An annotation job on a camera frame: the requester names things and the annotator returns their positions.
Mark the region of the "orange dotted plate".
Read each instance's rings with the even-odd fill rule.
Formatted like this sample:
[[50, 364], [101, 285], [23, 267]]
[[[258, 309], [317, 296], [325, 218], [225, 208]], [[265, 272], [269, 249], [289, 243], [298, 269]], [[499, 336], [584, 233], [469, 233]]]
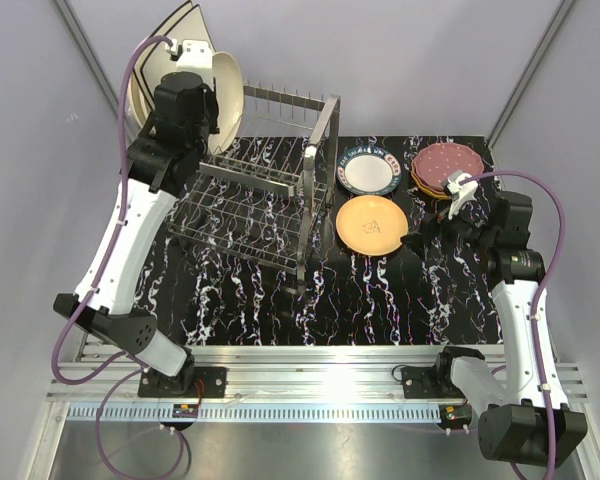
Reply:
[[418, 189], [423, 192], [424, 194], [438, 199], [438, 200], [450, 200], [451, 197], [449, 195], [447, 195], [444, 191], [439, 192], [437, 190], [431, 190], [427, 187], [425, 187], [424, 185], [418, 184]]

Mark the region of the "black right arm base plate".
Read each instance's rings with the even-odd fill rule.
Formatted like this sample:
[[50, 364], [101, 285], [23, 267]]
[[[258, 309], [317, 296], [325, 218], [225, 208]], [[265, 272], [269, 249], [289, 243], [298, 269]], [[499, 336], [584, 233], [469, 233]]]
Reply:
[[463, 399], [462, 392], [438, 370], [431, 367], [404, 366], [400, 380], [405, 399]]

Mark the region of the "white round plate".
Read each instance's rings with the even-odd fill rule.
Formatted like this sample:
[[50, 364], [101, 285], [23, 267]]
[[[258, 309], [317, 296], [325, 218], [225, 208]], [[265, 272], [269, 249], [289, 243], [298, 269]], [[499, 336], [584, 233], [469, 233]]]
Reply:
[[235, 58], [227, 52], [213, 55], [213, 75], [219, 107], [219, 132], [209, 136], [211, 154], [225, 152], [237, 136], [244, 108], [243, 77]]

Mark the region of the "pink dotted plate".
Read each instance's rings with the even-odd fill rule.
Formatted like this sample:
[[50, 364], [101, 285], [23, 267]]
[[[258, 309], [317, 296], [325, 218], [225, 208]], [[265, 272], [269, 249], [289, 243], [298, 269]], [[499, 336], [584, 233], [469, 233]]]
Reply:
[[416, 183], [417, 187], [427, 195], [438, 199], [449, 199], [449, 196], [444, 190], [436, 190], [426, 186], [424, 183], [421, 182], [419, 177], [414, 172], [411, 173], [411, 177]]
[[442, 191], [443, 183], [456, 171], [479, 175], [484, 172], [483, 160], [468, 146], [444, 142], [425, 147], [412, 161], [412, 173], [431, 190]]

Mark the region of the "yellow round plate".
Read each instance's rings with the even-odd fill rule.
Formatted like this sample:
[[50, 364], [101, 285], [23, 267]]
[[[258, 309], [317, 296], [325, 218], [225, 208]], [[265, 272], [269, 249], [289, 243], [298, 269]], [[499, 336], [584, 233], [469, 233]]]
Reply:
[[401, 247], [409, 233], [409, 222], [395, 202], [362, 195], [346, 201], [338, 210], [336, 231], [350, 250], [366, 256], [385, 256]]

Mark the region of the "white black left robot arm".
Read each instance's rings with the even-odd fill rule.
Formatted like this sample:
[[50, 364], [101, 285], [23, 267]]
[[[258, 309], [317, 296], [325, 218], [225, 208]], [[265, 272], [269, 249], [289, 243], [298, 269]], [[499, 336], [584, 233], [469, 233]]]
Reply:
[[161, 386], [183, 397], [195, 385], [193, 356], [136, 308], [135, 291], [156, 233], [207, 153], [219, 109], [211, 87], [191, 72], [165, 75], [154, 101], [138, 136], [121, 147], [115, 207], [94, 260], [73, 292], [56, 296], [53, 309], [68, 325], [160, 373]]

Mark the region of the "white plate teal rim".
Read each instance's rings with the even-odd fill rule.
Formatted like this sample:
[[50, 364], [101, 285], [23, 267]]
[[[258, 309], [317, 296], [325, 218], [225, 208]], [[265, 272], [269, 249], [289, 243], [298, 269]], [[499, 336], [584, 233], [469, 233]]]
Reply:
[[354, 195], [385, 196], [398, 187], [401, 177], [400, 162], [376, 146], [348, 149], [336, 163], [336, 178]]

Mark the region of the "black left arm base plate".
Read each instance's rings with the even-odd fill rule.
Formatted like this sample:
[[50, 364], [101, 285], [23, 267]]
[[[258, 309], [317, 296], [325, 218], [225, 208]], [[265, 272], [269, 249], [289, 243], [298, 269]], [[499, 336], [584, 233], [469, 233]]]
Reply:
[[174, 377], [150, 369], [141, 374], [137, 395], [140, 398], [222, 399], [227, 386], [228, 369], [218, 366], [194, 366], [186, 368]]

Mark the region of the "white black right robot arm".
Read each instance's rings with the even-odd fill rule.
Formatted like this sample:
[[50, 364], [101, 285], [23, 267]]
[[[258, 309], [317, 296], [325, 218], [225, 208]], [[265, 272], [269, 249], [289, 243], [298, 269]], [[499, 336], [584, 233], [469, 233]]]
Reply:
[[584, 414], [571, 409], [552, 354], [546, 320], [548, 274], [528, 246], [530, 197], [496, 195], [486, 224], [475, 227], [446, 208], [426, 214], [406, 243], [424, 254], [434, 238], [464, 240], [479, 253], [504, 341], [506, 381], [500, 383], [476, 348], [447, 346], [430, 367], [397, 366], [392, 375], [407, 398], [455, 398], [478, 418], [481, 454], [516, 467], [543, 467], [548, 476], [588, 433]]

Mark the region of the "pink dotted plate front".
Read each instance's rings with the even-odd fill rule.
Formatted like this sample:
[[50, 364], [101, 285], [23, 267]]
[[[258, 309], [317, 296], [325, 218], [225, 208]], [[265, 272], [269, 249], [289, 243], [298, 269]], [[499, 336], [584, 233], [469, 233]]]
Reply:
[[426, 186], [424, 183], [421, 182], [419, 177], [414, 172], [411, 173], [411, 177], [416, 183], [417, 187], [427, 195], [438, 199], [449, 199], [449, 196], [444, 190], [436, 190]]

